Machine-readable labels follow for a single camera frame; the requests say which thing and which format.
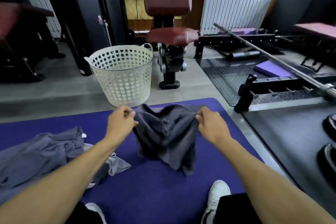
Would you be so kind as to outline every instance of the white sneaker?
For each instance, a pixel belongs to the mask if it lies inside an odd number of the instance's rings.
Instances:
[[[229,186],[222,180],[215,181],[209,191],[207,208],[203,214],[201,224],[204,222],[204,218],[207,217],[206,223],[212,223],[215,216],[219,199],[223,196],[231,195]]]
[[[103,221],[103,224],[107,224],[106,220],[105,220],[105,216],[104,216],[102,210],[100,209],[100,207],[97,204],[95,204],[95,203],[87,203],[85,205],[85,207],[87,209],[91,210],[91,211],[94,211],[94,212],[98,213],[99,216],[101,217],[101,220]]]

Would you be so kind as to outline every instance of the plastic basket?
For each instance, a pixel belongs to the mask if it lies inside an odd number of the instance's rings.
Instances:
[[[84,58],[113,106],[134,107],[148,99],[152,79],[152,45],[117,45]]]

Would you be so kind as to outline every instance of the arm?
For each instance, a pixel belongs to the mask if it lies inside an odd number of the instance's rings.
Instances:
[[[199,113],[199,131],[230,161],[262,223],[336,224],[314,200],[234,140],[218,112],[203,107]]]
[[[134,116],[126,106],[115,110],[108,118],[104,139],[3,204],[0,223],[65,223],[95,173],[131,132]]]

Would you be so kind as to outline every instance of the person's left hand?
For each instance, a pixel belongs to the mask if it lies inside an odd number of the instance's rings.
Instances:
[[[126,105],[114,110],[108,117],[105,139],[113,141],[115,147],[118,147],[138,124],[134,116],[135,112]]]

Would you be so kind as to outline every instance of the gray tile floor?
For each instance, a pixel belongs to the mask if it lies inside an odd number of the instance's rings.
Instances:
[[[0,84],[0,123],[114,109],[107,101],[95,76],[82,76],[68,46],[65,43],[58,45],[60,51],[66,53],[66,58],[60,60],[46,58],[36,66],[36,71],[44,74],[44,81]],[[264,162],[284,174],[243,117],[233,112],[233,108],[227,104],[205,75],[193,59],[194,54],[195,47],[190,44],[185,55],[187,71],[176,74],[177,80],[181,83],[180,88],[176,90],[159,89],[158,84],[163,80],[163,74],[160,73],[156,60],[153,61],[152,86],[146,103],[153,105],[201,98],[217,99]],[[220,53],[216,50],[204,48],[203,58],[220,57]],[[268,109],[270,105],[260,108]]]

